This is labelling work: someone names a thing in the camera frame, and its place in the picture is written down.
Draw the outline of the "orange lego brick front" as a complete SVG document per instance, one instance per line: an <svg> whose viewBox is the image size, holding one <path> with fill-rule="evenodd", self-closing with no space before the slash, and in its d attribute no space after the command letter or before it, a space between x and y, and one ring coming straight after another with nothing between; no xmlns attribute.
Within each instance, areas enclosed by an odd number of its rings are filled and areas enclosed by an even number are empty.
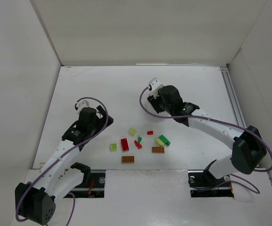
<svg viewBox="0 0 272 226"><path fill-rule="evenodd" d="M121 162L122 163L134 163L135 157L134 156L122 156Z"/></svg>

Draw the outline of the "green and yellow lego stack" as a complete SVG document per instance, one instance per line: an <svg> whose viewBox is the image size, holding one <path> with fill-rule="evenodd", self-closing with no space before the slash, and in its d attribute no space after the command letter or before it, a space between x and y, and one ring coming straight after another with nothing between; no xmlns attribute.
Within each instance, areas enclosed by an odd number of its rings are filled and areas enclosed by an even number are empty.
<svg viewBox="0 0 272 226"><path fill-rule="evenodd" d="M155 139L155 144L160 147L164 147L169 146L171 142L164 135L160 135L158 138Z"/></svg>

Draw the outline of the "yellow-green lego brick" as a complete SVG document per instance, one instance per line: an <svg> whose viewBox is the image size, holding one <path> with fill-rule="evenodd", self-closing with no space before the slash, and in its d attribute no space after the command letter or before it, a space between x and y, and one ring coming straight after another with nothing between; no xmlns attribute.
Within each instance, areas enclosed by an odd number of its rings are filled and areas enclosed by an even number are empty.
<svg viewBox="0 0 272 226"><path fill-rule="evenodd" d="M131 128L131 129L129 130L128 133L129 133L130 135L132 135L132 136L135 136L135 135L137 134L137 132L138 132L138 131L137 131L135 128Z"/></svg>

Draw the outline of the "red small lego piece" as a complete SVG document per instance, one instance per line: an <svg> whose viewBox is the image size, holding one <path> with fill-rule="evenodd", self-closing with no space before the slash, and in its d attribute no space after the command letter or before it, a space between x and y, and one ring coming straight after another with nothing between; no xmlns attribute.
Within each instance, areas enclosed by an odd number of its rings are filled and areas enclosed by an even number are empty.
<svg viewBox="0 0 272 226"><path fill-rule="evenodd" d="M135 140L134 143L138 149L142 149L142 145L138 141Z"/></svg>

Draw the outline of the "brown lego plate right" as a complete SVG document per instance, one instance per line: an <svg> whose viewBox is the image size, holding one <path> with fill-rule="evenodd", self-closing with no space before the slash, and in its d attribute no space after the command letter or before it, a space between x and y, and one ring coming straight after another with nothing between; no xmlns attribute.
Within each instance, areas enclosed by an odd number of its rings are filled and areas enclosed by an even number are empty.
<svg viewBox="0 0 272 226"><path fill-rule="evenodd" d="M152 153L165 153L164 147L152 147Z"/></svg>

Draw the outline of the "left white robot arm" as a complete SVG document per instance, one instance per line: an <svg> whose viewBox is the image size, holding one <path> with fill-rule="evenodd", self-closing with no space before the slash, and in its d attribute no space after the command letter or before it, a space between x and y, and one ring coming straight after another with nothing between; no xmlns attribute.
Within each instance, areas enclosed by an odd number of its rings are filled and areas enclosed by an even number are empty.
<svg viewBox="0 0 272 226"><path fill-rule="evenodd" d="M56 209L56 204L75 186L89 181L91 169L72 160L85 144L113 123L104 105L91 108L87 104L75 107L79 114L63 134L50 159L41 168L33 182L19 183L15 188L16 219L31 220L46 225Z"/></svg>

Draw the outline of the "red long lego brick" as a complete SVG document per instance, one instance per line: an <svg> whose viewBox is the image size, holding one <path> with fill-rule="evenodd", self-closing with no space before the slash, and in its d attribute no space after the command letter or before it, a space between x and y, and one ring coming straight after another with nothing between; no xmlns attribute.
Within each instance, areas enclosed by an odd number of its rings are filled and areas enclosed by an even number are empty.
<svg viewBox="0 0 272 226"><path fill-rule="evenodd" d="M121 139L120 143L123 152L129 151L128 140L126 138Z"/></svg>

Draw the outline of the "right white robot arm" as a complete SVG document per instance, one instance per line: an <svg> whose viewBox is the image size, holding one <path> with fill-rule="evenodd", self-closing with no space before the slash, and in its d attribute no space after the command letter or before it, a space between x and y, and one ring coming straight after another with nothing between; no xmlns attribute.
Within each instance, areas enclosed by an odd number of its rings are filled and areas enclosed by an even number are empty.
<svg viewBox="0 0 272 226"><path fill-rule="evenodd" d="M176 122L200 130L225 144L231 154L212 161L202 172L202 177L214 183L224 176L241 172L251 174L266 156L266 148L259 131L253 126L240 126L212 118L199 106L184 102L178 89L154 81L148 86L148 102L156 113L166 112Z"/></svg>

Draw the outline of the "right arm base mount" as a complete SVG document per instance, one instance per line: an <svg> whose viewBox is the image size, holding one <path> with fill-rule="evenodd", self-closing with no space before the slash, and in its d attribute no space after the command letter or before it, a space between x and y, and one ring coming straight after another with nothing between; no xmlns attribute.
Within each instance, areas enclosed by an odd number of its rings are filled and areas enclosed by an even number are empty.
<svg viewBox="0 0 272 226"><path fill-rule="evenodd" d="M209 168L214 162L215 160L205 169L188 171L188 183L192 198L234 197L231 183L227 182L230 180L230 177L227 176L227 180L224 177L216 179L209 172Z"/></svg>

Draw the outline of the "lime square lego brick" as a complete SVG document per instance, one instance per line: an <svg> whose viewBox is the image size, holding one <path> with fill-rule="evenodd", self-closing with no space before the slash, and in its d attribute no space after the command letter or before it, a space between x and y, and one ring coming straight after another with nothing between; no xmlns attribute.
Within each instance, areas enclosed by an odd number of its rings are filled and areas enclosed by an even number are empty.
<svg viewBox="0 0 272 226"><path fill-rule="evenodd" d="M116 143L110 144L110 150L111 151L117 151L117 144Z"/></svg>

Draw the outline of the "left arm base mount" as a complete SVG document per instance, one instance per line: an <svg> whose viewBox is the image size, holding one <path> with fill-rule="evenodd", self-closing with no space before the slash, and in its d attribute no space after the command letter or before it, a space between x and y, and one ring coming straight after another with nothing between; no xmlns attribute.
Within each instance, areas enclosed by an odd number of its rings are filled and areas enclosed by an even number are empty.
<svg viewBox="0 0 272 226"><path fill-rule="evenodd" d="M76 198L104 198L105 170L92 170L89 166L76 162L64 174L71 169L78 169L83 173L82 182L71 190Z"/></svg>

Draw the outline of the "aluminium rail right side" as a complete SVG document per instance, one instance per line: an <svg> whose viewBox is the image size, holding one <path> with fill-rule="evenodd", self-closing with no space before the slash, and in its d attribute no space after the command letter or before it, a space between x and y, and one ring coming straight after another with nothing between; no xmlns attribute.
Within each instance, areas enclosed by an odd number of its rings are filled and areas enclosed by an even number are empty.
<svg viewBox="0 0 272 226"><path fill-rule="evenodd" d="M228 67L227 66L220 66L220 72L221 72L223 80L224 80L224 84L226 87L228 98L229 98L231 106L232 106L232 111L233 111L233 115L236 120L236 123L239 126L246 128L247 125L245 123L245 119L243 117L243 114L242 114L242 111L240 108L240 104L238 102L237 95L236 95L235 89L232 84L232 80L231 80L231 77L230 77L230 74L228 71Z"/></svg>

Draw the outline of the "white round divided container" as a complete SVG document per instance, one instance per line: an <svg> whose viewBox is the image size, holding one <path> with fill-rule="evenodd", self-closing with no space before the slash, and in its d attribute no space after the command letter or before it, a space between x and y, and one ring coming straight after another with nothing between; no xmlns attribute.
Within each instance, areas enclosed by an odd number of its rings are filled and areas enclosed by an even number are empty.
<svg viewBox="0 0 272 226"><path fill-rule="evenodd" d="M159 118L168 118L170 119L170 115L160 106L158 101L147 101L147 109L150 113L152 113L155 116L158 116Z"/></svg>

